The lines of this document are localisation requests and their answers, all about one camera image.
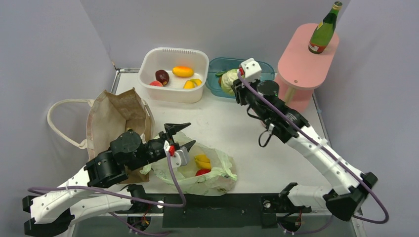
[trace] table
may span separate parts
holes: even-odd
[[[232,99],[216,97],[205,88],[202,99],[195,104],[178,104],[150,100],[146,91],[137,82],[138,70],[122,70],[114,83],[112,92],[120,94],[133,87],[145,99],[156,120],[156,131],[163,129],[165,122],[191,122],[185,133],[209,146],[218,148],[234,157],[238,181],[230,193],[278,193],[289,182],[305,185],[329,185],[327,180],[299,153],[282,144],[278,139],[271,139],[266,148],[257,144],[259,134],[264,130],[260,123],[246,115],[246,108],[241,107]],[[324,136],[321,120],[313,99],[303,115],[310,121],[320,136]],[[142,183],[147,193],[176,193],[176,190],[160,181],[151,174],[150,182]],[[330,213],[319,210],[304,215],[305,224],[302,231],[315,230],[323,226]],[[262,229],[259,225],[241,228],[162,228],[163,216],[153,216],[148,232],[174,231],[170,236],[290,236],[284,235],[279,229]],[[88,234],[95,237],[124,237],[128,234],[127,227],[113,217],[98,216],[72,226],[62,237],[83,237]],[[334,220],[325,230],[310,235],[311,237],[366,237],[361,221],[351,222]]]
[[[206,87],[202,99],[194,104],[151,100],[139,84],[137,73],[121,73],[116,94],[135,88],[147,101],[156,121],[156,132],[164,123],[190,122],[183,130],[198,142],[226,152],[234,158],[238,181],[229,193],[278,193],[290,182],[308,186],[329,186],[328,181],[301,154],[272,138],[266,148],[257,140],[265,130],[259,121],[246,115],[246,107],[234,99],[214,96]],[[324,137],[317,109],[311,99],[302,113],[317,133]],[[176,193],[155,175],[142,184],[148,193]]]

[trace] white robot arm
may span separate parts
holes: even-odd
[[[173,135],[189,125],[190,123],[167,123],[166,133],[161,132],[158,139],[148,142],[129,130],[111,142],[107,151],[99,153],[65,183],[49,189],[50,192],[41,196],[25,197],[23,209],[31,214],[31,219],[25,222],[25,234],[53,237],[66,231],[69,226],[93,216],[115,211],[143,211],[148,204],[129,199],[144,198],[145,191],[141,185],[127,185],[118,193],[106,189],[128,178],[125,165],[135,170],[165,158],[167,154],[170,154],[172,167],[186,165],[189,162],[188,152],[195,141],[180,146],[174,142]],[[90,197],[95,192],[105,195]],[[144,202],[158,203],[150,199]],[[183,206],[164,203],[161,205]]]
[[[320,138],[299,112],[286,106],[278,98],[279,86],[276,82],[260,81],[261,68],[253,58],[243,62],[237,73],[243,81],[237,79],[232,86],[236,102],[240,105],[249,105],[248,115],[265,124],[266,132],[269,133],[267,142],[271,136],[278,137],[283,143],[300,152],[332,186],[332,188],[308,187],[291,183],[280,193],[281,200],[284,203],[290,202],[295,207],[294,210],[301,210],[305,206],[327,208],[337,218],[349,221],[369,194],[359,180],[372,188],[377,182],[377,177],[372,173],[364,174],[351,166],[327,145],[325,139]],[[245,87],[243,82],[247,82],[247,86],[254,92]],[[261,98],[268,101],[287,119],[278,116]],[[257,116],[250,115],[250,109]],[[305,135],[318,144],[307,139]]]

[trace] white basket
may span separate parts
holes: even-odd
[[[144,57],[143,64],[138,72],[138,80],[152,99],[180,103],[195,103],[202,97],[204,84],[207,81],[208,56],[198,50],[183,48],[155,48]],[[190,78],[175,76],[171,71],[174,67],[183,66],[194,70]],[[165,70],[170,77],[169,83],[164,87],[150,85],[156,80],[155,73]],[[185,82],[192,78],[202,81],[201,85],[192,89],[183,89]]]

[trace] wine bottle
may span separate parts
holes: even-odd
[[[325,50],[335,32],[337,14],[341,8],[342,3],[335,1],[330,12],[316,27],[308,44],[310,52],[322,53]]]

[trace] red apple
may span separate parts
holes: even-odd
[[[211,172],[210,169],[200,169],[200,170],[197,171],[195,176],[203,175],[203,174],[210,173],[210,172]]]
[[[157,80],[152,81],[152,82],[150,83],[150,85],[163,86],[163,84],[162,84],[160,81],[157,81]]]

